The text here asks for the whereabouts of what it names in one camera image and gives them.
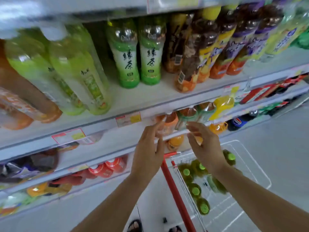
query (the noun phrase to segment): person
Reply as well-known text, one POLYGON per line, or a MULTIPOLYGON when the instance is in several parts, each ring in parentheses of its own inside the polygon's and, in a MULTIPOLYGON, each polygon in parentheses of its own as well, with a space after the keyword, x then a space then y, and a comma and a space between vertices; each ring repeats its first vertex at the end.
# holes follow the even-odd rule
MULTIPOLYGON (((142 192, 158 172, 164 157, 164 142, 154 139, 159 122, 147 126, 136 146, 130 175, 72 232, 122 232, 142 192)), ((192 150, 207 170, 230 192, 245 213, 262 232, 309 231, 309 213, 261 187, 227 164, 219 138, 204 124, 188 122, 187 129, 203 138, 199 145, 189 133, 192 150)), ((141 231, 140 221, 133 221, 129 230, 141 231)))

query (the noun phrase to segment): shopping cart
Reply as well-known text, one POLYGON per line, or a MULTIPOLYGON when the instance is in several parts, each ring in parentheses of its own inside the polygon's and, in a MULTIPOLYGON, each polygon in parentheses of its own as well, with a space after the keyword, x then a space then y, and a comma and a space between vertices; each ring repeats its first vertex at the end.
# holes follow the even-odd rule
MULTIPOLYGON (((243 175, 266 189, 271 187, 271 181, 268 176, 240 141, 234 140, 224 143, 221 145, 221 148, 232 152, 236 156, 234 167, 240 170, 243 175)), ((193 181, 201 187, 201 197, 206 199, 210 205, 210 211, 207 215, 201 215, 199 213, 195 201, 178 169, 180 164, 191 164, 195 159, 196 157, 192 150, 183 153, 171 152, 165 154, 164 161, 161 165, 164 177, 172 192, 187 231, 233 231, 231 229, 232 225, 235 226, 235 222, 244 211, 229 193, 222 194, 216 190, 211 175, 195 177, 193 181), (181 186, 180 189, 177 188, 175 181, 178 181, 177 185, 181 186), (190 205, 189 211, 193 212, 193 216, 189 215, 184 201, 186 201, 187 205, 190 205), (195 224, 191 220, 192 217, 197 218, 197 220, 194 220, 195 224)))

